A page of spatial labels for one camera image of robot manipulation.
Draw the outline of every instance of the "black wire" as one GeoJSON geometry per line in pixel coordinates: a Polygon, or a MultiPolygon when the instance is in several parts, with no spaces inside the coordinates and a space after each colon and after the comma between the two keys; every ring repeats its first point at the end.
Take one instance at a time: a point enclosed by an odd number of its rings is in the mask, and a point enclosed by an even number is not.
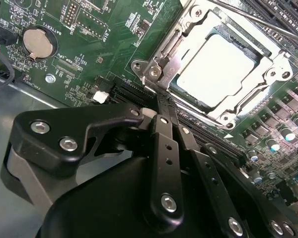
{"type": "Polygon", "coordinates": [[[14,71],[9,59],[7,57],[5,57],[2,53],[0,53],[0,60],[7,67],[8,71],[9,71],[9,78],[3,84],[0,85],[0,89],[2,89],[4,87],[8,86],[10,83],[12,83],[12,81],[15,78],[15,71],[14,71]]]}
{"type": "Polygon", "coordinates": [[[219,6],[223,7],[223,8],[226,8],[226,9],[232,11],[232,12],[235,12],[235,13],[241,15],[241,16],[244,16],[245,18],[247,18],[249,20],[255,21],[255,22],[257,22],[257,23],[259,23],[261,25],[264,25],[266,27],[269,27],[269,28],[273,29],[274,31],[276,31],[276,32],[278,32],[278,33],[280,33],[280,34],[282,34],[284,36],[287,36],[287,37],[289,37],[289,38],[291,38],[291,39],[293,39],[295,41],[298,41],[298,36],[297,35],[289,32],[289,31],[286,31],[283,28],[280,28],[278,26],[275,26],[274,24],[271,24],[271,23],[269,23],[267,21],[263,21],[262,19],[260,19],[260,18],[258,18],[256,16],[253,16],[253,15],[251,15],[251,14],[245,12],[245,11],[242,11],[242,10],[240,10],[240,9],[234,7],[234,6],[231,6],[231,5],[227,4],[227,3],[224,3],[224,2],[218,1],[218,0],[207,0],[207,1],[212,2],[212,3],[216,4],[216,5],[219,5],[219,6]]]}

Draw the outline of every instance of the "cpu socket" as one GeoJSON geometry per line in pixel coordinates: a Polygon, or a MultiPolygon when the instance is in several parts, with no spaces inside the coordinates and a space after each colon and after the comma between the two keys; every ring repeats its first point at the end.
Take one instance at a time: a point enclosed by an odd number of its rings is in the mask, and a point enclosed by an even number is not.
{"type": "Polygon", "coordinates": [[[292,78],[289,56],[244,17],[188,0],[151,59],[134,60],[131,68],[147,89],[166,90],[180,108],[233,129],[264,90],[292,78]]]}

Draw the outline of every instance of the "motherboard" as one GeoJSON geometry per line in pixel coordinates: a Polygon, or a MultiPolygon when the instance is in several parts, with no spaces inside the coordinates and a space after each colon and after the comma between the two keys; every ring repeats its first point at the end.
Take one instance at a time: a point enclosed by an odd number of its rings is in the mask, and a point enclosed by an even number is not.
{"type": "MultiPolygon", "coordinates": [[[[298,35],[298,0],[226,2],[298,35]]],[[[0,27],[19,35],[0,52],[23,83],[70,107],[146,107],[159,87],[198,142],[298,215],[295,40],[205,0],[2,0],[0,27]]]]}

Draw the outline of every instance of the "black mounting arm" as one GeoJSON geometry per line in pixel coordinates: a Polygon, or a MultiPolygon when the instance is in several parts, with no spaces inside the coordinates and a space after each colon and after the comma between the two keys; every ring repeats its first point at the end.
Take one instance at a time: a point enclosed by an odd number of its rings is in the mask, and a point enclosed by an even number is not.
{"type": "Polygon", "coordinates": [[[228,157],[199,148],[169,96],[158,94],[156,111],[111,104],[15,119],[1,179],[40,209],[38,238],[298,238],[228,157]],[[76,184],[90,154],[125,149],[134,157],[76,184]]]}

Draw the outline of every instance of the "metal screw head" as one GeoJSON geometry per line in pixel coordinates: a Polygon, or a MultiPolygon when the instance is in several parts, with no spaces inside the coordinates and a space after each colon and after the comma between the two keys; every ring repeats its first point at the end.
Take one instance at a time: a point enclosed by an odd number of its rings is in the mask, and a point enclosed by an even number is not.
{"type": "Polygon", "coordinates": [[[140,71],[140,69],[141,69],[141,65],[140,65],[139,63],[134,63],[134,64],[133,64],[133,69],[134,69],[135,71],[140,71]]]}
{"type": "Polygon", "coordinates": [[[45,134],[50,131],[50,126],[47,125],[45,122],[35,121],[34,123],[31,124],[31,129],[35,133],[45,134]]]}
{"type": "Polygon", "coordinates": [[[48,73],[46,76],[45,76],[45,81],[47,81],[48,83],[55,83],[56,81],[56,77],[50,73],[48,73]]]}
{"type": "Polygon", "coordinates": [[[139,116],[139,112],[137,112],[137,111],[135,111],[135,110],[131,110],[130,111],[133,115],[135,115],[135,116],[139,116]]]}
{"type": "Polygon", "coordinates": [[[196,17],[199,17],[199,16],[201,16],[202,15],[202,11],[199,9],[199,10],[196,10],[196,12],[195,12],[195,16],[196,17]]]}
{"type": "Polygon", "coordinates": [[[202,19],[203,15],[202,15],[202,10],[201,10],[201,6],[199,5],[195,5],[191,8],[190,11],[190,16],[192,18],[193,22],[198,22],[202,19]]]}
{"type": "Polygon", "coordinates": [[[66,151],[74,151],[77,149],[78,145],[76,143],[76,141],[74,141],[73,139],[71,138],[63,138],[61,141],[60,141],[60,147],[63,149],[63,150],[66,150],[66,151]]]}
{"type": "Polygon", "coordinates": [[[232,231],[239,237],[243,235],[243,228],[240,225],[240,223],[237,222],[234,218],[230,218],[228,220],[229,227],[232,229],[232,231]]]}
{"type": "Polygon", "coordinates": [[[161,68],[159,66],[152,66],[149,70],[149,75],[152,79],[159,79],[161,76],[161,68]]]}
{"type": "Polygon", "coordinates": [[[273,173],[273,172],[269,173],[269,174],[268,174],[268,178],[269,178],[269,179],[275,179],[275,178],[276,178],[275,173],[273,173]]]}
{"type": "Polygon", "coordinates": [[[288,231],[290,235],[292,235],[292,236],[295,235],[293,229],[287,223],[283,223],[283,225],[284,225],[286,231],[288,231]]]}
{"type": "Polygon", "coordinates": [[[209,147],[209,150],[210,150],[213,154],[216,154],[216,153],[217,153],[217,150],[216,150],[214,147],[209,147]]]}
{"type": "Polygon", "coordinates": [[[184,133],[190,134],[190,131],[187,128],[183,127],[182,130],[183,130],[184,133]]]}
{"type": "Polygon", "coordinates": [[[270,223],[270,225],[272,226],[272,228],[274,229],[274,231],[276,231],[281,236],[284,234],[283,229],[275,221],[272,221],[270,223]]]}
{"type": "Polygon", "coordinates": [[[163,195],[161,197],[161,204],[168,212],[175,212],[177,210],[177,204],[169,195],[163,195]]]}
{"type": "Polygon", "coordinates": [[[162,121],[164,124],[168,124],[168,121],[165,118],[160,118],[160,121],[162,121]]]}

